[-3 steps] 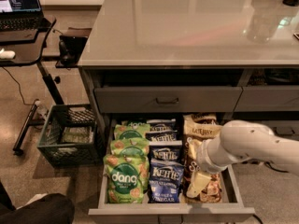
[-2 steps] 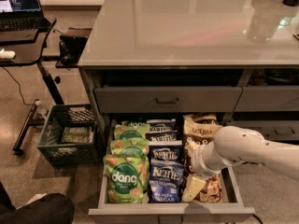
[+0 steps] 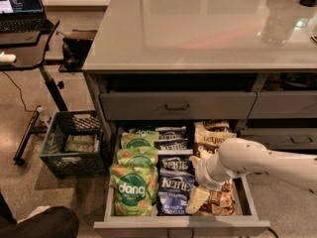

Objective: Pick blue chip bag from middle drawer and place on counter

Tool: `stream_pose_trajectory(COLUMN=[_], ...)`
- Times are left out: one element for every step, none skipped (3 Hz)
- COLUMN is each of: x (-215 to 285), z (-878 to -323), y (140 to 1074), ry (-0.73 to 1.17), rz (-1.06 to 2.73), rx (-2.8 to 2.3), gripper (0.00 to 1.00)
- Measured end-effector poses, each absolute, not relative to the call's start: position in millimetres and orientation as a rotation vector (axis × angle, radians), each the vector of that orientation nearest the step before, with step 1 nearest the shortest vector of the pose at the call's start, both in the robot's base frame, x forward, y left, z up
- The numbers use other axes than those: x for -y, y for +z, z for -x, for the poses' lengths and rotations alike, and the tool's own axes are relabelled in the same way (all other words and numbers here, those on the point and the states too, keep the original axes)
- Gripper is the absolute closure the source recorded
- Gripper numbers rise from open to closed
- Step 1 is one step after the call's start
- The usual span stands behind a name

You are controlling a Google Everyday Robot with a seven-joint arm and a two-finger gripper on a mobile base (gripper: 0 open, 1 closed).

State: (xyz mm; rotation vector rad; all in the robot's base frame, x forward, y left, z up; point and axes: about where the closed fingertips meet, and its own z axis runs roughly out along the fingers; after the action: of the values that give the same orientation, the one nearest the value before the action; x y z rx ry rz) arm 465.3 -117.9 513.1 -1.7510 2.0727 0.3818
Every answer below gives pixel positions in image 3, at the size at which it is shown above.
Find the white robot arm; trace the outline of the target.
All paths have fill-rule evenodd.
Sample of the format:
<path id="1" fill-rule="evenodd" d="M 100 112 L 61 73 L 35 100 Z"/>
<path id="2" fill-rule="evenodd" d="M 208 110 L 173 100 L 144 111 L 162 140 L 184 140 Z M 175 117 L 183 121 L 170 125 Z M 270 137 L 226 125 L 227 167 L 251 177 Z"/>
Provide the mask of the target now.
<path id="1" fill-rule="evenodd" d="M 226 139 L 218 152 L 194 161 L 195 180 L 186 206 L 188 214 L 196 213 L 207 200 L 209 191 L 221 187 L 229 179 L 252 173 L 268 173 L 277 179 L 317 192 L 317 160 L 315 156 L 279 152 L 261 143 L 241 138 Z"/>

